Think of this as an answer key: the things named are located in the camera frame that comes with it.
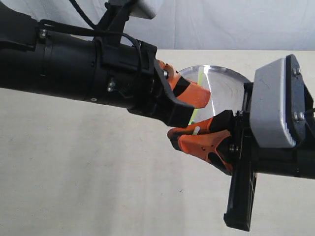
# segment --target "white backdrop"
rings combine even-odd
[[[95,23],[104,0],[77,0]],[[2,0],[36,19],[87,26],[68,0]],[[160,49],[315,49],[312,0],[165,0],[153,20],[132,18],[126,32]]]

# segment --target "white table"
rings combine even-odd
[[[254,71],[294,53],[315,95],[315,52],[159,51],[177,70]],[[227,228],[230,177],[175,151],[161,122],[1,90],[0,235],[248,235]],[[252,236],[313,235],[315,181],[258,175]]]

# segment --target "metal plate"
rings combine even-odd
[[[244,83],[250,81],[236,71],[214,65],[197,65],[181,70],[180,74],[211,92],[208,105],[195,110],[190,122],[209,119],[224,110],[233,110],[236,113],[242,109]]]

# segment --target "green object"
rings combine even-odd
[[[198,84],[198,85],[201,85],[201,83],[202,83],[202,78],[203,78],[203,67],[200,66],[199,69],[198,69],[198,81],[197,81],[197,84]],[[193,110],[193,113],[192,113],[191,118],[190,118],[190,121],[189,121],[189,125],[192,124],[193,119],[196,117],[196,115],[197,115],[197,113],[198,113],[198,110],[199,110],[199,109]]]

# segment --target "white wall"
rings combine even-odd
[[[86,26],[68,0],[2,0],[36,19]],[[96,23],[103,0],[77,0]],[[160,49],[315,49],[312,0],[165,0],[153,20],[132,18],[126,32]]]

